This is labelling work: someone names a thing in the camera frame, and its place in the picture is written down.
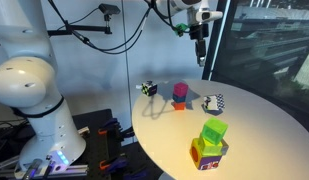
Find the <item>toy block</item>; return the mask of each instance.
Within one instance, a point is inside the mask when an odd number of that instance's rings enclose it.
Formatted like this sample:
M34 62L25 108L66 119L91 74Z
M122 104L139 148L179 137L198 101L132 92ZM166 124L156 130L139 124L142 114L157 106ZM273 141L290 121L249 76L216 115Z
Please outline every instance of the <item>toy block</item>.
M188 90L188 85L182 82L174 84L174 91L173 94L176 94L179 97L186 96Z
M198 146L200 147L201 153L203 156L222 156L222 142L219 142L217 145L210 143L208 140L204 139L202 134L198 139Z
M225 156L225 155L227 154L228 148L229 148L230 146L226 143L226 141L225 141L224 139L222 139L221 142L222 142L222 144L223 144L223 147L222 147L221 152L222 152L222 155Z
M185 109L185 105L186 105L185 102L181 102L181 103L173 102L173 106L174 106L175 110L184 110Z
M202 130L202 136L210 143L217 145L223 139L228 125L219 119L212 117L207 120Z
M157 84L153 84L152 81L142 83L142 93L147 96L153 96L157 93Z
M186 96L179 97L178 95L173 94L173 100L174 100L176 103L185 102L185 99L186 99Z
M222 94L210 95L204 97L205 110L222 110L225 108L224 98Z
M198 145L198 138L192 140L190 154L198 170L207 170L217 168L222 156L204 156Z

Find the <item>pink block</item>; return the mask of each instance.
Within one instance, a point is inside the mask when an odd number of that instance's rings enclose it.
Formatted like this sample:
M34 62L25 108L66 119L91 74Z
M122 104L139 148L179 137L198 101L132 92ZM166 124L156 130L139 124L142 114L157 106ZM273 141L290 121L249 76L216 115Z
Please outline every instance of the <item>pink block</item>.
M183 97L187 94L188 85L182 82L174 84L174 91L173 93L179 97Z

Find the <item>wall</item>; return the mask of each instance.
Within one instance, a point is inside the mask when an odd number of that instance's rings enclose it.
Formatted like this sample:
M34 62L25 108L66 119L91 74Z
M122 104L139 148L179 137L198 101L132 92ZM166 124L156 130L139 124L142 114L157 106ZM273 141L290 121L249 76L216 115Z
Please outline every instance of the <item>wall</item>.
M83 32L94 45L111 48L123 43L136 29L147 4L143 0L54 0L64 19L78 20L100 3L116 5L119 15L112 15L112 35L100 32ZM210 0L216 9L217 0ZM62 26L62 22L47 1L42 1L49 30ZM186 23L186 12L173 17L174 24ZM104 26L103 14L94 12L80 25ZM201 79L203 68L196 64L195 42L185 34L178 37L151 11L143 33L127 53L107 55L91 49L73 36L50 38L59 66L56 82L67 99L73 115L110 108L123 129L131 126L131 111L141 94L135 86L152 80L156 83L171 79ZM0 63L6 59L0 47ZM11 111L0 105L0 120L15 119Z

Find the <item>block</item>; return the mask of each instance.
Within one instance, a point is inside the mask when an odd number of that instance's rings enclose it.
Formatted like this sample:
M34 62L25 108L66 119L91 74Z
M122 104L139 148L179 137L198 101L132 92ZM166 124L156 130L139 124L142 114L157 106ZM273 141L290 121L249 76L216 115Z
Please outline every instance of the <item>block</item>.
M157 93L157 84L153 84L152 81L142 83L142 93L147 96L153 96Z
M198 146L198 138L192 140L190 149L193 162L198 170L207 170L217 168L222 156L204 156Z
M185 102L181 102L181 103L174 102L173 103L173 106L174 106L175 110L184 110L185 109L185 105L186 105Z
M198 139L198 146L200 147L203 156L222 156L222 142L217 145L210 143L208 140L204 139L202 133Z
M212 117L203 126L202 136L210 143L217 145L223 139L228 125L221 120Z
M182 82L174 84L173 94L176 94L179 97L186 96L188 90L188 85Z
M185 99L186 99L186 96L179 97L178 95L173 94L173 100L174 100L176 103L185 102Z
M209 95L204 97L204 108L206 110L222 110L225 108L222 94Z
M222 139L221 143L223 144L221 152L222 152L222 155L225 156L230 146L226 143L224 139Z

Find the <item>round white table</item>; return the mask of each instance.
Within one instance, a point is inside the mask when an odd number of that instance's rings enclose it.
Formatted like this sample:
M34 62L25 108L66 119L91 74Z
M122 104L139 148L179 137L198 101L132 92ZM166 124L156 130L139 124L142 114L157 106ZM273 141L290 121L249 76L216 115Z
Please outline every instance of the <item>round white table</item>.
M178 82L189 86L185 110L171 105ZM201 171L190 147L214 116L202 108L203 97L213 94L224 96L225 109L215 117L229 125L224 136L229 150L218 168ZM204 80L159 83L157 94L136 100L132 124L148 156L177 180L309 180L309 133L276 105L233 86Z

